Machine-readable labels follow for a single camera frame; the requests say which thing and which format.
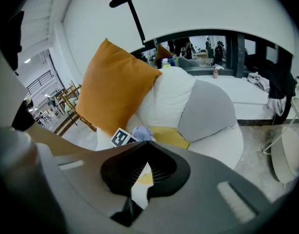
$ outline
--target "person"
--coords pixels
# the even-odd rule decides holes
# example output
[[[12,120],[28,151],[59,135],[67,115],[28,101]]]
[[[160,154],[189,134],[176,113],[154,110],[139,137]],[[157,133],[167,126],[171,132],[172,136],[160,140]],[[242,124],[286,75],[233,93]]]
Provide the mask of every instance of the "person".
[[[169,51],[174,54],[174,43],[173,41],[168,41]]]
[[[192,59],[192,48],[188,37],[176,39],[174,43],[175,43],[175,54],[177,57],[180,56],[181,49],[182,49],[182,52],[184,52],[184,54],[182,53],[182,56],[185,57],[186,59]]]
[[[210,42],[210,39],[207,38],[207,41],[206,41],[206,50],[208,49],[211,49],[211,42]]]
[[[223,53],[224,53],[224,48],[223,48],[223,43],[221,41],[218,41],[217,47],[214,49],[214,59],[212,62],[212,65],[217,64],[222,66],[223,65]]]

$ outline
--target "blue cloth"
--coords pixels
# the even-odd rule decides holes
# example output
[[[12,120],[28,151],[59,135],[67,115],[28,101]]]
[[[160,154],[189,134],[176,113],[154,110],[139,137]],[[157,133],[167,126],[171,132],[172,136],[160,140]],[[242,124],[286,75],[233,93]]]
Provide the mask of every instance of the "blue cloth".
[[[145,126],[135,127],[132,132],[132,136],[137,138],[139,141],[154,140],[153,132]]]

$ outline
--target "sofa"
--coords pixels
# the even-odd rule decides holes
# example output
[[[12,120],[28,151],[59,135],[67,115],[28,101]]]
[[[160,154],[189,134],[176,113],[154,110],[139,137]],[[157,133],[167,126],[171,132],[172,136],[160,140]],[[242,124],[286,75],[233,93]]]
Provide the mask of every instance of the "sofa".
[[[126,131],[132,133],[141,125],[177,128],[190,141],[188,152],[213,157],[234,169],[243,153],[243,135],[228,95],[216,85],[197,81],[182,68],[170,67],[161,72],[129,119]],[[111,136],[99,128],[96,133],[97,151],[112,148]]]

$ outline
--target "floor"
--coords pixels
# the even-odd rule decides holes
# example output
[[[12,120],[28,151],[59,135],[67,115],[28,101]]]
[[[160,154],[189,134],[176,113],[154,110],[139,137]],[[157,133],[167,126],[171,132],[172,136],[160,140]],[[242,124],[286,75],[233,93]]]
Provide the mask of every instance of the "floor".
[[[95,151],[96,133],[80,120],[73,124],[62,136],[80,147]],[[261,150],[267,146],[271,137],[281,126],[247,126],[241,127],[244,139],[244,152],[235,171],[256,185],[267,198],[273,202],[293,189],[296,181],[282,184],[276,178],[272,168],[271,156]]]

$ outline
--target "white ceiling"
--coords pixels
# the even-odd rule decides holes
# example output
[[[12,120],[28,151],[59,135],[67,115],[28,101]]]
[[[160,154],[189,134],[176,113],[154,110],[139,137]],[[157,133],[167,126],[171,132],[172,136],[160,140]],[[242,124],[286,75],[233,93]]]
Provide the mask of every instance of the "white ceiling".
[[[22,8],[24,18],[21,27],[22,52],[19,62],[50,47],[49,21],[53,0],[27,0]]]

